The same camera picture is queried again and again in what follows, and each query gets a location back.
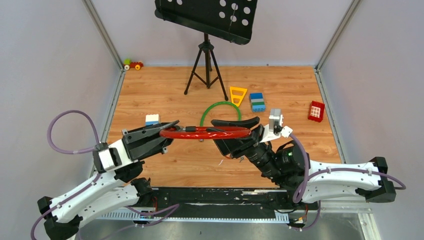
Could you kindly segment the thick red cable lock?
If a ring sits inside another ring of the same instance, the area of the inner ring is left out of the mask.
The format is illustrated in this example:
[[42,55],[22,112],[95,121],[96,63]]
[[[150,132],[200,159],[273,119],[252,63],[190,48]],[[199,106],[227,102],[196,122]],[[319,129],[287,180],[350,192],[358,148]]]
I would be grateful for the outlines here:
[[187,126],[184,129],[169,127],[162,129],[159,134],[169,139],[225,140],[248,137],[251,130],[239,126]]

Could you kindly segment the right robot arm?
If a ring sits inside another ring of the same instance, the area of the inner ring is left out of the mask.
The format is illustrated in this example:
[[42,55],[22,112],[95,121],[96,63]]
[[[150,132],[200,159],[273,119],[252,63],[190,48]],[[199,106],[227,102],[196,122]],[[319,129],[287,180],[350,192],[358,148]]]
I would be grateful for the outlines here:
[[298,209],[304,203],[361,196],[370,203],[391,203],[396,199],[396,187],[389,178],[383,157],[366,163],[334,164],[310,159],[300,141],[282,116],[271,116],[265,126],[259,117],[241,121],[214,119],[213,130],[219,127],[242,127],[249,136],[214,140],[224,156],[245,157],[261,173],[261,177],[287,191],[286,204]]

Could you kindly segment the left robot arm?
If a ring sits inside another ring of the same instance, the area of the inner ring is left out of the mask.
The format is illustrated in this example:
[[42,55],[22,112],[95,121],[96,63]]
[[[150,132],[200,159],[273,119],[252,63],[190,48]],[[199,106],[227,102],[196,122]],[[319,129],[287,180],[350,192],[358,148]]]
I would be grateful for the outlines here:
[[150,181],[140,178],[144,160],[164,154],[173,139],[163,130],[179,130],[179,121],[157,123],[124,132],[112,144],[100,142],[77,154],[91,152],[97,175],[57,197],[37,201],[44,229],[51,240],[68,240],[97,217],[122,207],[153,201]]

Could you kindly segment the green cable lock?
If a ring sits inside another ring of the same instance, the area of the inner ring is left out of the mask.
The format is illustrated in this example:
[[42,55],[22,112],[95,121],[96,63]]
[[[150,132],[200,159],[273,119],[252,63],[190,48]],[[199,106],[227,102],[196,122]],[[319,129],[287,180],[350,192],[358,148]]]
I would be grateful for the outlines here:
[[205,122],[205,118],[206,118],[206,116],[208,115],[208,113],[213,109],[213,108],[215,108],[215,107],[217,107],[217,106],[221,106],[221,105],[227,105],[227,106],[231,106],[231,107],[233,107],[235,110],[236,110],[236,112],[237,112],[237,120],[238,121],[241,121],[242,120],[242,113],[241,113],[241,111],[240,111],[240,109],[239,109],[239,107],[238,106],[236,106],[234,103],[232,103],[232,102],[228,102],[228,101],[219,101],[219,102],[216,102],[216,103],[213,103],[212,105],[210,105],[204,112],[203,112],[203,114],[202,114],[202,116],[201,116],[201,119],[200,119],[200,123],[199,123],[199,125],[201,126],[201,127],[203,127],[204,126],[204,122]]

